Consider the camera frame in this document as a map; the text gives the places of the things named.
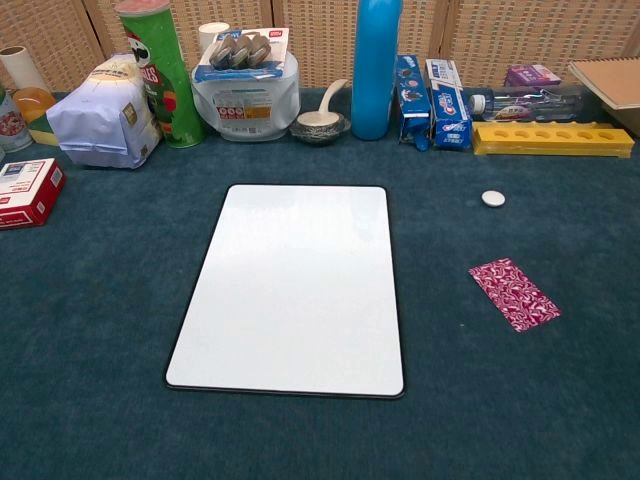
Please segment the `woven folding screen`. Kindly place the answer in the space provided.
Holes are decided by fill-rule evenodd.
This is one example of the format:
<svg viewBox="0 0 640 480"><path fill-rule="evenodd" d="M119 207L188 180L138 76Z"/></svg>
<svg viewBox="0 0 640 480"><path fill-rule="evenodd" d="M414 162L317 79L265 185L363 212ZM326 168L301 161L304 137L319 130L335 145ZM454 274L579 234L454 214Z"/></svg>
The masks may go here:
<svg viewBox="0 0 640 480"><path fill-rule="evenodd" d="M358 0L169 0L188 66L200 26L286 27L305 87L352 74ZM127 49L120 0L0 0L0 49L25 47L53 91L77 87ZM499 86L508 67L563 79L574 60L640 55L640 0L403 0L398 49L455 61L465 86Z"/></svg>

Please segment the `magenta patterned card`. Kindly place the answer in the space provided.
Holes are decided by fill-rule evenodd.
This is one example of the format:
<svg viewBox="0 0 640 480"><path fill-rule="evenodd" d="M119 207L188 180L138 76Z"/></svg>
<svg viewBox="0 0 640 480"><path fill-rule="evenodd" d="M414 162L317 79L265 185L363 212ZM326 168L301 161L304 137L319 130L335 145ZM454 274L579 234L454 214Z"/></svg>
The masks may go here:
<svg viewBox="0 0 640 480"><path fill-rule="evenodd" d="M516 332L561 316L559 307L509 258L472 267L468 273Z"/></svg>

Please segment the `white bottle green label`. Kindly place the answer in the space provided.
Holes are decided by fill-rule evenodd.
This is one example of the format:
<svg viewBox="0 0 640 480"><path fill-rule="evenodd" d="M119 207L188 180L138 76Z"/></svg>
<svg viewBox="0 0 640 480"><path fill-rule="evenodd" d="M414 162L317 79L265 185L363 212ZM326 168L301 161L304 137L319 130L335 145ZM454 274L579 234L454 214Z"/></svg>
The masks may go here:
<svg viewBox="0 0 640 480"><path fill-rule="evenodd" d="M27 148L33 139L11 95L0 83L0 148L12 153Z"/></svg>

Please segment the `white rectangular board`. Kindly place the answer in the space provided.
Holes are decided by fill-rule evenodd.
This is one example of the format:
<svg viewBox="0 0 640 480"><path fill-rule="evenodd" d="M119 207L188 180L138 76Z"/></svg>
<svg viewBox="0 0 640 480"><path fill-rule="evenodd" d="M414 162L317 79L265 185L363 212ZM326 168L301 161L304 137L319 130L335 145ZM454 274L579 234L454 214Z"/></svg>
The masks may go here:
<svg viewBox="0 0 640 480"><path fill-rule="evenodd" d="M386 190L231 186L165 381L177 389L402 395Z"/></svg>

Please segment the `cream plastic spoon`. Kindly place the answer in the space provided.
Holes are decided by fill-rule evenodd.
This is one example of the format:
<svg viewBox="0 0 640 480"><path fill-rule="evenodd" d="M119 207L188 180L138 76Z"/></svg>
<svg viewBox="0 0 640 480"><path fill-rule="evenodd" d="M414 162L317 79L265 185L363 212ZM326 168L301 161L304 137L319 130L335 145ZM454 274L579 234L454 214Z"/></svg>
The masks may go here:
<svg viewBox="0 0 640 480"><path fill-rule="evenodd" d="M340 117L329 110L329 104L334 94L344 87L346 79L335 80L325 91L318 110L300 114L297 122L305 127L327 127L336 124Z"/></svg>

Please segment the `yellow green sponge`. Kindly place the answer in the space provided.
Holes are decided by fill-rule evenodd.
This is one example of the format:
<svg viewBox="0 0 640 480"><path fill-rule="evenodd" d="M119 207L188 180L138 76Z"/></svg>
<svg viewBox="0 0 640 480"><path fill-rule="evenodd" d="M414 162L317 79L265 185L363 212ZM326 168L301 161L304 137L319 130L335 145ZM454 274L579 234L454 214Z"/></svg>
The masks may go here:
<svg viewBox="0 0 640 480"><path fill-rule="evenodd" d="M46 115L28 123L28 130L35 143L58 147L59 141L55 136Z"/></svg>

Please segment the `white paper cup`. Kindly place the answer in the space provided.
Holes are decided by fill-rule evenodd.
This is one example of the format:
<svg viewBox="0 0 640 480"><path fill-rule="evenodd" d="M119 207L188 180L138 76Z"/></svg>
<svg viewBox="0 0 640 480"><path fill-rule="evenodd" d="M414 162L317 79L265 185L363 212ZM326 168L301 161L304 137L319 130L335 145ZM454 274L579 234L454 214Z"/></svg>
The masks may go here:
<svg viewBox="0 0 640 480"><path fill-rule="evenodd" d="M202 24L198 27L198 38L200 55L203 55L206 49L212 44L220 33L230 29L230 25L226 22L210 22Z"/></svg>

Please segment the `yellow holed tray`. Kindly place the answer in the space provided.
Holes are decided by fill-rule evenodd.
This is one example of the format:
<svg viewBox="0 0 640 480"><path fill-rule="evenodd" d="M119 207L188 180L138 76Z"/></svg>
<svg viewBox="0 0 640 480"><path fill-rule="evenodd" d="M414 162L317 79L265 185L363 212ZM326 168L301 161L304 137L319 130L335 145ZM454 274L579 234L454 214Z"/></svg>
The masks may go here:
<svg viewBox="0 0 640 480"><path fill-rule="evenodd" d="M628 159L635 141L607 123L478 122L476 155L600 156Z"/></svg>

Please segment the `brown spiral notebook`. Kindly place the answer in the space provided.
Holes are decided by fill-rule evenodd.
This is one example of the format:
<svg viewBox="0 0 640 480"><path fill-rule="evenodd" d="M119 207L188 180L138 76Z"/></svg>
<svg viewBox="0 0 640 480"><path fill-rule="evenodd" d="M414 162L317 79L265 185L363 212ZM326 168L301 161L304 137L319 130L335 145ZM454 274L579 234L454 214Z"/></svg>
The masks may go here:
<svg viewBox="0 0 640 480"><path fill-rule="evenodd" d="M568 69L612 109L640 108L640 56L572 61Z"/></svg>

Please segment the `purple small box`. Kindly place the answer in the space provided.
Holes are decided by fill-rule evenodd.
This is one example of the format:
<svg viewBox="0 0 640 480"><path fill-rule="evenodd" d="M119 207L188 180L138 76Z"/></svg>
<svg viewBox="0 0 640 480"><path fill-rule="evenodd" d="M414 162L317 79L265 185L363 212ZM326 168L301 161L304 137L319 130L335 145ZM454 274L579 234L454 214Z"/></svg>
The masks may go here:
<svg viewBox="0 0 640 480"><path fill-rule="evenodd" d="M506 87L542 87L559 85L562 79L541 64L513 65L507 69Z"/></svg>

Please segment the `Crest toothpaste box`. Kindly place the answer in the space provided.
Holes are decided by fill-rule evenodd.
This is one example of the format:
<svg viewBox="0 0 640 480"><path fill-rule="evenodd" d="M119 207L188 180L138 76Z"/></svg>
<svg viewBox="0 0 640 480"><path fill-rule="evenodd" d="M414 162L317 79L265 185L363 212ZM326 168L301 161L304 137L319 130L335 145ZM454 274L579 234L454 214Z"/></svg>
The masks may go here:
<svg viewBox="0 0 640 480"><path fill-rule="evenodd" d="M439 149L468 150L472 146L472 118L453 60L426 59L431 98L431 140Z"/></svg>

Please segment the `blister pack of clips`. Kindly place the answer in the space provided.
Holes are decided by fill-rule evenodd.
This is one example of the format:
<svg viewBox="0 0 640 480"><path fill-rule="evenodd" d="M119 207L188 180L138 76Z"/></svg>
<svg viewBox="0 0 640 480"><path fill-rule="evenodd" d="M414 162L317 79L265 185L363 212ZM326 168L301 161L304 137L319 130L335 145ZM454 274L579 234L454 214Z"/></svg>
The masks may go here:
<svg viewBox="0 0 640 480"><path fill-rule="evenodd" d="M192 72L195 83L283 76L288 28L228 30L216 35Z"/></svg>

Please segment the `clear plastic storage container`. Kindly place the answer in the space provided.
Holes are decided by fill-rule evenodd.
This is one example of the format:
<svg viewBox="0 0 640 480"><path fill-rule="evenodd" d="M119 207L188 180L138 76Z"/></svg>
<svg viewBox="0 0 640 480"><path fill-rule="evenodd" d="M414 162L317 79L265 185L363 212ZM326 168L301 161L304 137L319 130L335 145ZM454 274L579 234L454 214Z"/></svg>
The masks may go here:
<svg viewBox="0 0 640 480"><path fill-rule="evenodd" d="M280 77L199 80L193 72L192 91L200 117L229 141L279 139L300 113L298 61L291 53Z"/></svg>

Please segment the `lavender paper bag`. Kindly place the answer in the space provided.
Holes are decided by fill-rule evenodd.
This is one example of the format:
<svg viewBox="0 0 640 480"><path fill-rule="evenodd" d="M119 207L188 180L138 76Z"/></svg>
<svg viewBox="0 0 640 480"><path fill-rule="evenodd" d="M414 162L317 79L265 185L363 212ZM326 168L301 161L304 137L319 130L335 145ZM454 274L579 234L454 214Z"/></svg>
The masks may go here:
<svg viewBox="0 0 640 480"><path fill-rule="evenodd" d="M73 163L136 169L162 139L131 54L117 54L46 111L59 147Z"/></svg>

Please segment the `green Pringles can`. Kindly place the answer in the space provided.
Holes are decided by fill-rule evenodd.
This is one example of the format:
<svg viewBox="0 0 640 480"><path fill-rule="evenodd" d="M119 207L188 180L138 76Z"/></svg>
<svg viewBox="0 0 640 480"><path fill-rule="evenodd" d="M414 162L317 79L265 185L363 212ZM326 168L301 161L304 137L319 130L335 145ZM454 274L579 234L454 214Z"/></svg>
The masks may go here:
<svg viewBox="0 0 640 480"><path fill-rule="evenodd" d="M166 142L174 148L201 143L205 129L194 105L170 0L122 0L115 11Z"/></svg>

